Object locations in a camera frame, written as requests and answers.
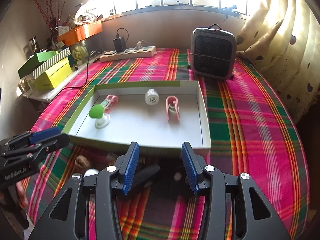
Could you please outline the pale blue egg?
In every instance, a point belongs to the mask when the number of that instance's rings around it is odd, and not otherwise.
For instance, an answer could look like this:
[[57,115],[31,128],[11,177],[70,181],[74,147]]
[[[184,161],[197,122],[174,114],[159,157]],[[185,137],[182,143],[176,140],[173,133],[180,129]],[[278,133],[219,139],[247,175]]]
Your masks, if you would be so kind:
[[84,177],[96,176],[99,174],[99,170],[90,168],[84,173]]

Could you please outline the green mushroom suction stand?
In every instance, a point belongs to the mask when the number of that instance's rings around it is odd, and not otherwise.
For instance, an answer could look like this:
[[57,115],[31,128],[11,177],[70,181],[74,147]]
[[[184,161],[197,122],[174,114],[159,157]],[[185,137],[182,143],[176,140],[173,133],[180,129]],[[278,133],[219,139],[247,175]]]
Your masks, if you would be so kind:
[[110,115],[105,113],[105,107],[101,104],[91,108],[89,117],[95,120],[95,127],[98,129],[106,127],[111,120]]

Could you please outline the black round magnetic disc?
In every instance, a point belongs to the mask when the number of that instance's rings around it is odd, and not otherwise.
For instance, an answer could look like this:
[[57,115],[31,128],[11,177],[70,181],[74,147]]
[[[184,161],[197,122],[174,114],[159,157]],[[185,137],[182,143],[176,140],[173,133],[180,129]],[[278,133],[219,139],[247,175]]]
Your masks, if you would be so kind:
[[159,158],[160,171],[156,176],[151,191],[163,197],[174,198],[189,195],[191,190],[182,160],[177,158]]

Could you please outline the pink clip holder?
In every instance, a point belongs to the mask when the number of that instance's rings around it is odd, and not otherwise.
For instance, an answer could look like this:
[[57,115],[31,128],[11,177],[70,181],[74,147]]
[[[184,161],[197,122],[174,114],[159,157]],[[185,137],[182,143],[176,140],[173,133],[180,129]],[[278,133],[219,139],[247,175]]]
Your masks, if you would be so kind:
[[180,107],[178,104],[178,98],[176,96],[171,95],[166,98],[165,109],[166,109],[168,121],[180,120]]

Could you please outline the black silver shaver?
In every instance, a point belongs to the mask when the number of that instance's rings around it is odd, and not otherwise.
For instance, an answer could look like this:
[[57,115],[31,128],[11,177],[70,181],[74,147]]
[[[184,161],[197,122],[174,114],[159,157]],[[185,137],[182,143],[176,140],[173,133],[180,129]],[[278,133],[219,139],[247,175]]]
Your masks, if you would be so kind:
[[160,170],[161,167],[158,164],[153,164],[141,169],[134,176],[131,191],[150,187],[157,179]]

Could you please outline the carved walnut on cloth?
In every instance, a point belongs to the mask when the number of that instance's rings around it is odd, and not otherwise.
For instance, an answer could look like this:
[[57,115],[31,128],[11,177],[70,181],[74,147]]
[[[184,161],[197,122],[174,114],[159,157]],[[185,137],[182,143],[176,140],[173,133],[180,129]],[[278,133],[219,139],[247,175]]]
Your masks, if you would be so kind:
[[85,173],[87,170],[92,168],[92,163],[89,159],[87,159],[84,155],[79,155],[76,157],[74,164],[76,166],[76,170],[79,173]]

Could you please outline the yellow green box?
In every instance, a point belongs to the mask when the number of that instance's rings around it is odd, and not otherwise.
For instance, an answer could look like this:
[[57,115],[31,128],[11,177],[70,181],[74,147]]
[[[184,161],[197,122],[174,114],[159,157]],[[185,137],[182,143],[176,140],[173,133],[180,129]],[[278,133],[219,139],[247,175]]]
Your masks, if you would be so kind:
[[36,90],[49,90],[56,88],[65,78],[72,73],[69,59],[65,57],[44,71],[33,82]]

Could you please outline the pink case with lens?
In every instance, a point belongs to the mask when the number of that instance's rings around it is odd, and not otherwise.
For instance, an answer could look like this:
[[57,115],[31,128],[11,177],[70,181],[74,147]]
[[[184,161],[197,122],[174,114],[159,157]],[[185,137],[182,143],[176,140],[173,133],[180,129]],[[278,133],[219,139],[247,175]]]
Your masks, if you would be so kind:
[[119,99],[116,95],[109,94],[101,103],[101,105],[104,107],[104,113],[109,114],[113,107],[117,105],[118,101]]

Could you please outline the orange shelf box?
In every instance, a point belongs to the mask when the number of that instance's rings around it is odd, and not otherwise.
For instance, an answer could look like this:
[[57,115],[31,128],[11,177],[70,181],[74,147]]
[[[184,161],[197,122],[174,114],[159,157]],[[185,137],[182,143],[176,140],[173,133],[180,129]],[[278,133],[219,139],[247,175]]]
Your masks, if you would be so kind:
[[57,37],[58,42],[63,42],[66,46],[71,46],[82,40],[85,40],[93,35],[101,33],[103,26],[101,21],[83,24],[78,26],[65,34]]

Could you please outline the red berry branches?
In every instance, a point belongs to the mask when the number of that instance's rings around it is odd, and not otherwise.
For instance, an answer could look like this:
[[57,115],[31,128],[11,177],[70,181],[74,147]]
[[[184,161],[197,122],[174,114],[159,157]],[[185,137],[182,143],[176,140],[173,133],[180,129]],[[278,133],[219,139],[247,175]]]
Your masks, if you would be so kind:
[[53,0],[33,0],[39,10],[40,15],[45,21],[51,33],[56,31],[56,27],[61,23],[62,13],[66,4],[66,0],[57,0],[56,11],[54,11]]

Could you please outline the black charger adapter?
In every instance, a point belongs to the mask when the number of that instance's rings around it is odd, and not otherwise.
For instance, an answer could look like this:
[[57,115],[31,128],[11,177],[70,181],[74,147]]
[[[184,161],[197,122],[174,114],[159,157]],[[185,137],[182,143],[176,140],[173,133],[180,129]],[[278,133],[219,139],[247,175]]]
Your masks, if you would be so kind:
[[126,50],[126,42],[123,36],[117,35],[116,38],[113,40],[113,44],[116,53],[121,53]]

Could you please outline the white plug on strip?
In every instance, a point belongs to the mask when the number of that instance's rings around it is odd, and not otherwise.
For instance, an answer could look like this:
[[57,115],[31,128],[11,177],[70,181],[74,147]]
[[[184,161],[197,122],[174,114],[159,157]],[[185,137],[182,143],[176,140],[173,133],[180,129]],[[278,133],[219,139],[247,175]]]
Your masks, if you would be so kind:
[[145,46],[148,46],[148,45],[149,45],[148,42],[144,40],[140,40],[136,43],[135,50],[143,49]]

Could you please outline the grey portable heater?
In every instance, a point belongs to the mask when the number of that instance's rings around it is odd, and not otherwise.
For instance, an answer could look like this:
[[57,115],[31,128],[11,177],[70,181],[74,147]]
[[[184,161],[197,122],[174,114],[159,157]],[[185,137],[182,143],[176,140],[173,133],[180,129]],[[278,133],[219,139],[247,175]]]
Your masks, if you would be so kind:
[[194,29],[190,43],[190,68],[196,75],[228,80],[234,68],[236,45],[235,36],[218,24]]

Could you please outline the cream heart curtain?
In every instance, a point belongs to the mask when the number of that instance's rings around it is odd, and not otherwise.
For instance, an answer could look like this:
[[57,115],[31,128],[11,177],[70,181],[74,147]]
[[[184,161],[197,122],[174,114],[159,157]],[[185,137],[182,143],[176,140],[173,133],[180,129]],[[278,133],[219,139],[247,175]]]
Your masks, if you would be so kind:
[[248,0],[253,12],[237,36],[249,59],[298,123],[319,100],[319,22],[305,0]]

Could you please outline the black window latch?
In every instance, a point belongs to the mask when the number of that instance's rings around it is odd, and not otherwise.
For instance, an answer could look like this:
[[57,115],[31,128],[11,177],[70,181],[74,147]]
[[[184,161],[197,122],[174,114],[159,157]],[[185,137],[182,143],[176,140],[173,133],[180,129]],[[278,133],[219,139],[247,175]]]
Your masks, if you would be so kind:
[[225,19],[223,20],[224,22],[228,19],[228,16],[235,10],[237,6],[234,4],[231,7],[225,7],[223,8],[223,11],[225,13]]

